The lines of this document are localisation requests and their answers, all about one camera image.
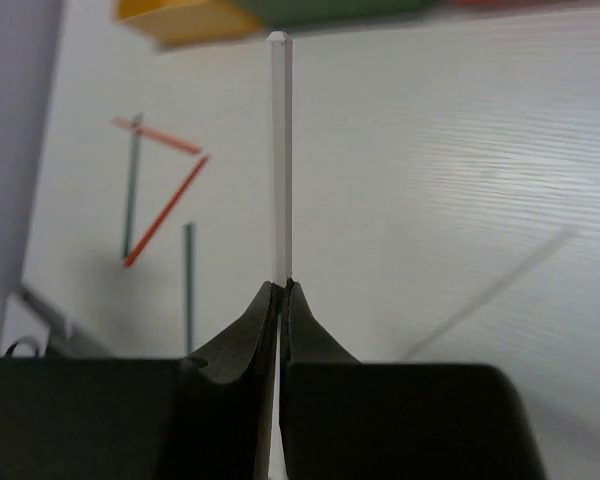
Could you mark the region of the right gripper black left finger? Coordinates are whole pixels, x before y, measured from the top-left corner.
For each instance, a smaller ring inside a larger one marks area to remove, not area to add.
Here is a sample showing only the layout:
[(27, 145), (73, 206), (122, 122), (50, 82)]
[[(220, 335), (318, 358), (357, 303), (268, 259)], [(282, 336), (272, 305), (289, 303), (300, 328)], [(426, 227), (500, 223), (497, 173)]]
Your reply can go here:
[(283, 290), (177, 359), (0, 358), (0, 479), (264, 479)]

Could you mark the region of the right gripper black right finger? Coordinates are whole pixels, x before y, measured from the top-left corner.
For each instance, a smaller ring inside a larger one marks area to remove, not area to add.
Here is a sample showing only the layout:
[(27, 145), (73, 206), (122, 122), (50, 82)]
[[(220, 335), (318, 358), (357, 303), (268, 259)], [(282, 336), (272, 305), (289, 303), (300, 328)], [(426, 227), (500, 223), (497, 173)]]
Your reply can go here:
[(485, 364), (363, 363), (289, 282), (279, 423), (291, 479), (542, 479), (513, 383)]

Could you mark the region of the clear chopstick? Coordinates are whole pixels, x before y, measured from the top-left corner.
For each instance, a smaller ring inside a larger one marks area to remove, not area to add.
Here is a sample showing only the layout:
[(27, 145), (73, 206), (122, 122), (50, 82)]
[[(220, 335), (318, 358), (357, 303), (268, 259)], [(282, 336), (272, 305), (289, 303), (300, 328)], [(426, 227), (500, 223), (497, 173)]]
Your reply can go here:
[(559, 251), (565, 244), (578, 234), (576, 227), (564, 227), (552, 235), (545, 243), (525, 257), (519, 264), (506, 274), (493, 281), (483, 292), (471, 298), (460, 310), (451, 315), (444, 322), (437, 325), (426, 337), (411, 346), (398, 361), (409, 362), (445, 334), (471, 317), (477, 310), (491, 302), (498, 295), (513, 286), (525, 275), (537, 268), (551, 255)]
[(271, 173), (272, 173), (272, 280), (259, 358), (267, 384), (259, 426), (256, 479), (284, 479), (279, 418), (279, 361), (284, 290), (293, 271), (292, 227), (292, 80), (293, 44), (283, 31), (267, 37), (271, 47)]

